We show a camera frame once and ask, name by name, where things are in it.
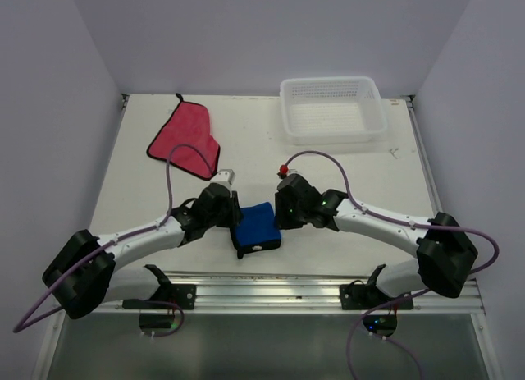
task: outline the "white bin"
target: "white bin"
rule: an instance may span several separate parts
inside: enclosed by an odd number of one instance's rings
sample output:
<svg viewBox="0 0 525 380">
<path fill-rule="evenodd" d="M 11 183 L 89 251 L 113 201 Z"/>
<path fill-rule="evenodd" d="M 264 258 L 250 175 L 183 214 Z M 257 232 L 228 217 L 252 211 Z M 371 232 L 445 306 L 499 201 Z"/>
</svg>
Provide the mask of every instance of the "white bin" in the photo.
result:
<svg viewBox="0 0 525 380">
<path fill-rule="evenodd" d="M 366 76 L 284 80 L 281 112 L 292 144 L 366 142 L 387 128 L 379 91 Z"/>
</svg>

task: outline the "blue cloth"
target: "blue cloth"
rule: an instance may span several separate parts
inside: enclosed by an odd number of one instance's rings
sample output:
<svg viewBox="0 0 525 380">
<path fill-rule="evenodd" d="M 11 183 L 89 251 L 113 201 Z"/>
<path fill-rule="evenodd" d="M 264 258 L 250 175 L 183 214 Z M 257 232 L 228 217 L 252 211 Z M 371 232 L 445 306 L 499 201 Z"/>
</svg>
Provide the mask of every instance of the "blue cloth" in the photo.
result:
<svg viewBox="0 0 525 380">
<path fill-rule="evenodd" d="M 242 208 L 240 211 L 244 218 L 234 231 L 240 247 L 281 240 L 281 232 L 275 226 L 275 214 L 269 202 Z"/>
</svg>

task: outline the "red pot holder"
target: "red pot holder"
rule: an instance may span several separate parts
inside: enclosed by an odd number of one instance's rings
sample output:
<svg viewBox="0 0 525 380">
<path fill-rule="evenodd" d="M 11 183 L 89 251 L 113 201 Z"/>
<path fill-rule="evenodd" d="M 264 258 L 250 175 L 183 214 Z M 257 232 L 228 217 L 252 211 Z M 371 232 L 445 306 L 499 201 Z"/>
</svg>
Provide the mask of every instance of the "red pot holder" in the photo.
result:
<svg viewBox="0 0 525 380">
<path fill-rule="evenodd" d="M 201 151 L 212 167 L 212 175 L 200 156 L 189 148 L 178 148 L 171 156 L 170 163 L 182 171 L 209 181 L 217 172 L 221 152 L 221 147 L 211 134 L 210 115 L 203 105 L 188 103 L 180 94 L 176 96 L 180 100 L 179 105 L 148 146 L 146 154 L 165 162 L 176 144 L 192 144 Z"/>
</svg>

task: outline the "white table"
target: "white table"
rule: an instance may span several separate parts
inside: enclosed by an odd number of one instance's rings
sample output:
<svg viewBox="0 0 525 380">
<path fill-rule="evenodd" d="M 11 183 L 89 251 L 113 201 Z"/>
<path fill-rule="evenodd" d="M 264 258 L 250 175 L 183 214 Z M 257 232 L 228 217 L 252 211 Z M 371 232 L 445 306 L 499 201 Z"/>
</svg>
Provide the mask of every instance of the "white table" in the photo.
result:
<svg viewBox="0 0 525 380">
<path fill-rule="evenodd" d="M 287 144 L 279 98 L 185 96 L 185 100 L 208 108 L 212 134 L 221 146 L 219 168 L 235 170 L 240 206 L 273 203 L 279 166 L 290 155 L 307 149 Z M 384 141 L 316 149 L 327 150 L 342 162 L 357 198 L 396 212 L 431 217 L 431 199 L 406 103 L 383 103 L 390 125 Z M 175 95 L 130 96 L 98 198 L 92 233 L 125 230 L 166 212 L 164 163 L 148 158 L 146 148 L 177 104 Z M 325 158 L 303 156 L 292 168 L 300 170 L 321 192 L 344 189 L 339 172 Z M 197 196 L 208 184 L 175 168 L 171 175 L 176 204 Z M 304 227 L 283 231 L 279 249 L 238 260 L 229 231 L 214 228 L 201 240 L 130 266 L 154 263 L 166 271 L 357 276 L 369 275 L 378 264 L 407 258 L 402 251 L 365 236 Z"/>
</svg>

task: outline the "purple cable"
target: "purple cable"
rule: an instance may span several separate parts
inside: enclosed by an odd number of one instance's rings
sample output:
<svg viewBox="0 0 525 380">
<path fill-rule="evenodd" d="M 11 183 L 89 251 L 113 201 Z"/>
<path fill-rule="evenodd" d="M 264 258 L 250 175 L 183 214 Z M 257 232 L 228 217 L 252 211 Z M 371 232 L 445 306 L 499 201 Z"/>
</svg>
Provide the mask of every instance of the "purple cable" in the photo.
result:
<svg viewBox="0 0 525 380">
<path fill-rule="evenodd" d="M 191 144 L 178 144 L 176 146 L 173 147 L 173 149 L 171 150 L 170 152 L 170 155 L 168 156 L 167 160 L 166 160 L 166 182 L 167 182 L 167 198 L 168 198 L 168 208 L 167 208 L 167 212 L 166 212 L 166 216 L 161 220 L 161 222 L 159 223 L 160 226 L 163 226 L 164 224 L 166 224 L 167 222 L 167 219 L 170 217 L 170 212 L 171 212 L 171 208 L 173 206 L 173 193 L 171 191 L 171 178 L 170 178 L 170 160 L 171 160 L 171 156 L 173 155 L 173 153 L 178 149 L 178 148 L 181 148 L 181 147 L 186 147 L 186 148 L 190 148 L 192 150 L 194 150 L 199 156 L 200 158 L 204 161 L 204 163 L 206 163 L 206 166 L 208 167 L 208 169 L 210 170 L 210 173 L 213 174 L 212 172 L 212 168 L 210 167 L 209 163 L 208 163 L 208 160 L 206 160 L 206 158 L 204 157 L 204 155 L 200 152 L 200 150 L 198 150 L 197 148 L 195 148 L 193 145 Z M 131 232 L 128 232 L 127 234 L 124 234 L 122 236 L 119 236 L 119 241 L 122 241 L 122 240 L 126 240 L 126 239 L 129 239 L 133 236 L 137 236 L 137 235 L 140 235 L 140 234 L 144 234 L 145 232 L 150 232 L 150 231 L 153 231 L 157 229 L 157 226 L 156 225 L 152 225 L 150 227 L 145 227 L 145 228 L 140 228 L 139 230 L 135 230 L 135 231 L 131 231 Z M 105 245 L 102 245 L 100 246 L 99 248 L 97 248 L 95 251 L 93 251 L 92 253 L 86 255 L 85 257 L 83 257 L 81 260 L 79 260 L 79 262 L 75 263 L 71 268 L 67 269 L 67 271 L 65 271 L 62 276 L 60 276 L 44 293 L 43 295 L 33 304 L 33 306 L 30 307 L 30 309 L 27 311 L 26 314 L 24 314 L 21 318 L 21 320 L 18 322 L 17 325 L 15 325 L 15 327 L 13 328 L 13 332 L 14 333 L 18 333 L 20 331 L 24 331 L 26 328 L 30 327 L 31 325 L 37 323 L 38 321 L 40 320 L 43 320 L 49 316 L 51 316 L 52 314 L 55 314 L 56 312 L 62 310 L 62 307 L 57 307 L 57 308 L 54 308 L 50 311 L 48 311 L 47 313 L 44 313 L 40 316 L 38 316 L 37 318 L 27 322 L 29 320 L 29 318 L 34 314 L 34 312 L 36 312 L 36 310 L 42 305 L 42 303 L 57 289 L 57 287 L 62 283 L 64 282 L 64 280 L 66 280 L 66 278 L 68 278 L 74 271 L 76 271 L 79 267 L 81 267 L 84 263 L 87 263 L 88 261 L 90 261 L 91 259 L 93 259 L 94 257 L 96 257 L 97 255 L 99 255 L 100 253 L 102 253 L 105 249 L 107 249 L 108 247 L 111 247 L 112 245 L 116 245 L 117 242 L 115 241 L 109 241 L 107 242 Z"/>
<path fill-rule="evenodd" d="M 348 198 L 349 198 L 350 202 L 352 203 L 352 205 L 355 208 L 359 209 L 360 211 L 362 211 L 364 213 L 367 213 L 367 214 L 369 214 L 369 215 L 371 215 L 371 216 L 373 216 L 375 218 L 379 218 L 380 220 L 383 220 L 384 222 L 391 222 L 393 224 L 397 224 L 397 225 L 403 226 L 403 227 L 415 227 L 415 228 L 421 228 L 421 229 L 425 229 L 425 230 L 437 230 L 437 231 L 465 232 L 465 233 L 468 233 L 468 234 L 478 235 L 478 236 L 488 240 L 492 244 L 492 246 L 494 247 L 493 255 L 486 263 L 484 263 L 481 266 L 471 270 L 471 272 L 470 272 L 471 275 L 476 273 L 476 272 L 480 272 L 480 271 L 482 271 L 484 269 L 489 268 L 498 259 L 498 256 L 500 255 L 500 246 L 494 240 L 494 238 L 492 238 L 491 236 L 488 236 L 483 231 L 474 230 L 472 228 L 433 226 L 433 225 L 419 224 L 419 223 L 415 223 L 412 226 L 412 225 L 410 225 L 409 222 L 406 222 L 405 220 L 398 220 L 398 219 L 395 219 L 395 218 L 392 218 L 392 217 L 388 217 L 388 216 L 385 216 L 383 214 L 373 212 L 372 210 L 369 210 L 369 209 L 364 211 L 362 205 L 358 201 L 356 201 L 355 198 L 352 196 L 352 193 L 350 191 L 350 183 L 349 183 L 348 177 L 346 175 L 345 169 L 340 164 L 340 162 L 337 161 L 335 158 L 333 158 L 330 154 L 327 154 L 327 153 L 324 153 L 324 152 L 320 152 L 320 151 L 317 151 L 317 150 L 304 150 L 303 152 L 298 152 L 298 153 L 294 154 L 292 157 L 290 157 L 288 159 L 288 161 L 286 161 L 285 165 L 288 166 L 294 159 L 296 159 L 298 156 L 302 156 L 304 154 L 316 154 L 318 156 L 323 156 L 324 158 L 328 158 L 329 160 L 331 160 L 339 168 L 339 170 L 341 172 L 341 175 L 343 176 L 343 181 L 345 182 L 346 194 L 348 195 Z M 355 330 L 357 329 L 357 327 L 361 323 L 361 321 L 365 317 L 367 317 L 370 313 L 375 312 L 376 310 L 384 309 L 384 308 L 387 308 L 387 307 L 391 307 L 392 305 L 399 304 L 401 302 L 404 302 L 405 300 L 410 300 L 412 298 L 415 298 L 415 297 L 421 296 L 423 294 L 426 294 L 428 291 L 429 290 L 422 290 L 422 291 L 413 293 L 411 295 L 401 296 L 400 298 L 397 298 L 395 300 L 386 302 L 384 304 L 380 304 L 379 306 L 376 306 L 375 308 L 369 309 L 367 312 L 365 312 L 364 314 L 362 314 L 359 317 L 359 319 L 355 322 L 355 324 L 350 328 L 350 332 L 349 332 L 349 335 L 348 335 L 348 338 L 347 338 L 347 341 L 346 341 L 346 362 L 347 362 L 348 368 L 349 368 L 350 372 L 352 373 L 352 376 L 354 376 L 355 380 L 358 380 L 358 375 L 356 374 L 354 366 L 352 365 L 352 359 L 351 359 L 351 355 L 350 355 L 350 344 L 351 344 L 351 341 L 352 341 L 352 337 L 354 336 Z M 401 343 L 399 343 L 399 342 L 397 342 L 395 340 L 388 339 L 388 338 L 386 340 L 388 342 L 398 346 L 402 350 L 406 351 L 412 357 L 412 359 L 414 360 L 414 362 L 418 366 L 418 372 L 419 372 L 420 378 L 423 378 L 422 367 L 421 367 L 420 363 L 416 360 L 416 355 L 408 347 L 403 346 Z"/>
<path fill-rule="evenodd" d="M 175 332 L 177 332 L 180 327 L 182 327 L 182 324 L 184 323 L 184 312 L 182 311 L 182 309 L 180 308 L 180 306 L 178 304 L 174 304 L 173 302 L 162 302 L 160 300 L 146 300 L 145 302 L 149 303 L 149 304 L 159 304 L 159 305 L 164 305 L 164 306 L 167 306 L 168 308 L 172 308 L 176 311 L 178 311 L 180 313 L 180 323 L 177 327 L 171 329 L 170 331 L 168 332 L 160 332 L 160 333 L 152 333 L 151 335 L 153 335 L 153 337 L 168 337 L 170 335 L 173 335 Z"/>
</svg>

